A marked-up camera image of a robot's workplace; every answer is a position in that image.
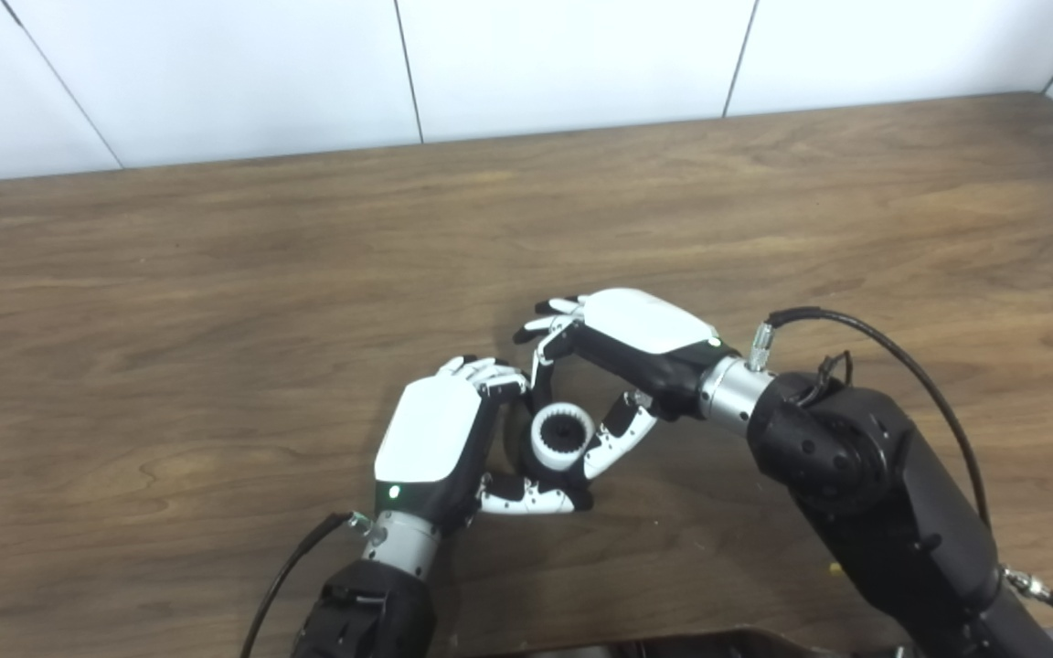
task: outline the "robotic hand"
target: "robotic hand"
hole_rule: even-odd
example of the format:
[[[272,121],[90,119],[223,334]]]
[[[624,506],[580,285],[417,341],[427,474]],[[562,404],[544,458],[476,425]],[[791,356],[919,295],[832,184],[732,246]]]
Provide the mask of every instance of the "robotic hand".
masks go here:
[[[442,537],[469,525],[490,478],[498,410],[528,391],[494,358],[457,357],[405,387],[376,458],[376,517],[349,522],[363,555],[322,586],[295,658],[421,657],[435,616],[425,586]]]
[[[590,481],[639,444],[657,420],[711,418],[743,433],[757,392],[772,380],[732,367],[743,359],[720,340],[714,326],[648,293],[609,288],[540,302],[535,311],[543,317],[514,336],[519,344],[539,338],[528,405],[535,417],[530,437],[518,442],[518,467],[530,478],[563,487],[568,495],[580,495],[588,507]],[[636,387],[619,396],[597,427],[579,407],[553,400],[556,361],[571,355]],[[716,385],[703,387],[707,376],[728,378],[750,395],[727,391],[715,400]]]
[[[561,357],[588,359],[638,391],[621,396],[594,438],[563,453],[563,461],[552,459],[558,444],[553,433],[532,431],[530,444],[521,444],[525,474],[585,487],[638,444],[656,418],[714,422],[747,440],[761,474],[787,486],[857,591],[899,621],[925,653],[1053,658],[1053,641],[1002,582],[1051,605],[1053,592],[998,563],[979,480],[974,512],[895,401],[852,386],[850,361],[842,382],[831,378],[837,358],[824,359],[818,374],[766,371],[781,324],[824,318],[860,330],[918,376],[976,475],[952,410],[889,338],[835,312],[791,308],[759,326],[747,361],[710,324],[639,291],[550,300],[536,312],[551,315],[515,334],[518,343],[540,338],[531,373],[532,428],[582,413],[552,400],[551,376]]]

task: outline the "wooden table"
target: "wooden table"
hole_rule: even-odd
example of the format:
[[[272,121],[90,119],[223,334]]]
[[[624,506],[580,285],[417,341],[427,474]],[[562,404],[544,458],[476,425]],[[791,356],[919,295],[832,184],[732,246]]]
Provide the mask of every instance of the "wooden table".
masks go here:
[[[406,380],[528,363],[510,334],[534,302],[610,286],[739,345],[801,303],[886,328],[973,431],[1002,557],[1053,585],[1053,101],[1008,95],[0,183],[1,657],[237,654],[298,537],[371,504]],[[773,366],[843,346],[962,476],[856,335],[793,326]],[[594,408],[621,391],[565,372]],[[660,427],[594,491],[443,551],[436,653],[899,637],[735,437]],[[258,655],[359,549],[306,558]]]

